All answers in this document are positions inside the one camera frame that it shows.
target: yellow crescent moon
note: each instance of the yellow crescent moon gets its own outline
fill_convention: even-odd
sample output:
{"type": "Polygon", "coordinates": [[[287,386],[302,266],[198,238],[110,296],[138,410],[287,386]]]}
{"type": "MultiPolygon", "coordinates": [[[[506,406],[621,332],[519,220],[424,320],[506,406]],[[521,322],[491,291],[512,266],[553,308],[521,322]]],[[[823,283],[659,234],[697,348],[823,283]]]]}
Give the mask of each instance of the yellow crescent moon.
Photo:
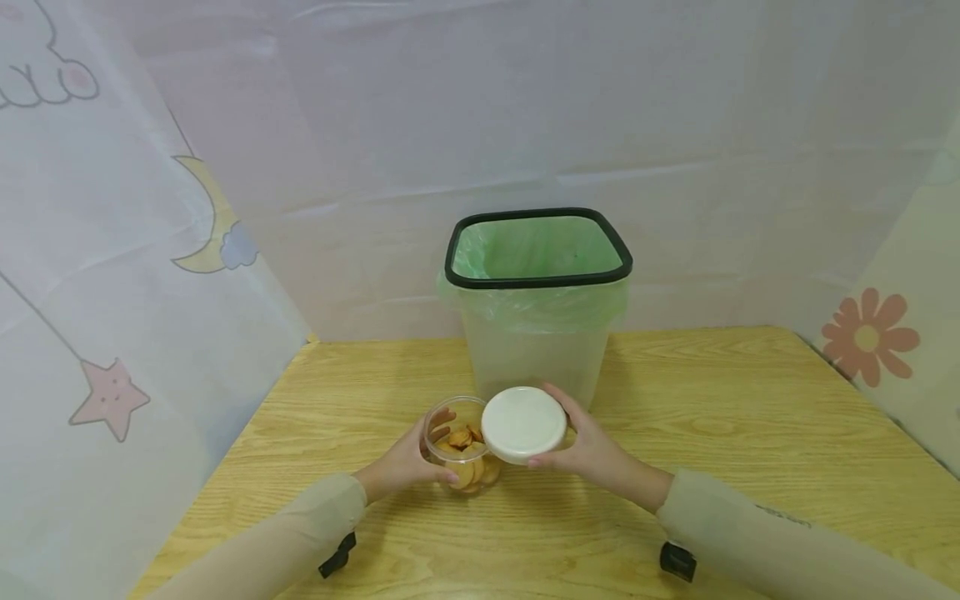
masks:
{"type": "Polygon", "coordinates": [[[195,156],[174,156],[173,159],[200,182],[201,187],[210,199],[213,207],[213,227],[210,228],[210,238],[204,246],[181,258],[174,258],[174,264],[181,269],[192,273],[216,273],[226,268],[224,259],[220,257],[220,247],[224,243],[224,235],[230,231],[239,219],[233,209],[227,204],[227,198],[220,190],[220,184],[210,175],[206,164],[195,156]]]}

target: wooden table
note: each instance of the wooden table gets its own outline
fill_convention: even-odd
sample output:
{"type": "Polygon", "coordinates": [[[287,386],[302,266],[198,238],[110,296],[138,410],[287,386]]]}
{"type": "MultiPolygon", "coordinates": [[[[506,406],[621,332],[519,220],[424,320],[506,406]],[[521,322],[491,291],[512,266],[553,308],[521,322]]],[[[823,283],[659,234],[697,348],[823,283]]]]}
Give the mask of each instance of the wooden table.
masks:
{"type": "MultiPolygon", "coordinates": [[[[307,345],[133,597],[472,389],[459,340],[307,345]]],[[[960,485],[789,331],[614,335],[592,412],[655,465],[710,472],[960,589],[960,485]]],[[[357,537],[345,569],[281,597],[758,597],[708,565],[693,586],[661,573],[650,516],[559,473],[507,468],[471,499],[413,489],[372,506],[357,537]]]]}

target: beige sleeve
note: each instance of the beige sleeve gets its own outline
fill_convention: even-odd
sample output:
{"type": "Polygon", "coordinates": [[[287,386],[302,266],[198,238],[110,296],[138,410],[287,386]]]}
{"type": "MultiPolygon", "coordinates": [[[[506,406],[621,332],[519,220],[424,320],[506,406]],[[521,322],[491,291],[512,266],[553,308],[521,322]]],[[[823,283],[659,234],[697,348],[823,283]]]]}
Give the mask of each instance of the beige sleeve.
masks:
{"type": "Polygon", "coordinates": [[[960,598],[873,548],[759,507],[701,473],[680,471],[657,518],[699,563],[777,600],[960,598]]]}
{"type": "Polygon", "coordinates": [[[178,573],[152,600],[267,600],[333,556],[367,506],[349,475],[326,477],[293,502],[178,573]]]}

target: person's right hand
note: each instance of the person's right hand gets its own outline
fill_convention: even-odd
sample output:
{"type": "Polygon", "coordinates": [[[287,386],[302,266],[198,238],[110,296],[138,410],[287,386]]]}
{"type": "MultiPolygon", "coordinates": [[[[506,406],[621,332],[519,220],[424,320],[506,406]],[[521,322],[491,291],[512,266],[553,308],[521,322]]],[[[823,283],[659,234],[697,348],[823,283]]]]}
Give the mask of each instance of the person's right hand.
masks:
{"type": "Polygon", "coordinates": [[[560,388],[547,383],[543,389],[563,406],[570,424],[577,431],[577,439],[569,448],[532,457],[527,465],[580,475],[590,483],[655,513],[666,500],[673,475],[628,454],[560,388]]]}

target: transparent trash can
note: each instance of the transparent trash can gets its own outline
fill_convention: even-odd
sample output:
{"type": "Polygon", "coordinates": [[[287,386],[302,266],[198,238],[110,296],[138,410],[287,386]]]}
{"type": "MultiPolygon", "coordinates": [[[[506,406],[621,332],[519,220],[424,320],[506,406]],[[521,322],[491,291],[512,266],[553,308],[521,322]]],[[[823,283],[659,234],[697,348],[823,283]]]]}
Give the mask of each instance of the transparent trash can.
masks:
{"type": "Polygon", "coordinates": [[[478,395],[550,381],[589,408],[632,269],[619,234],[588,208],[458,223],[438,288],[461,312],[478,395]]]}

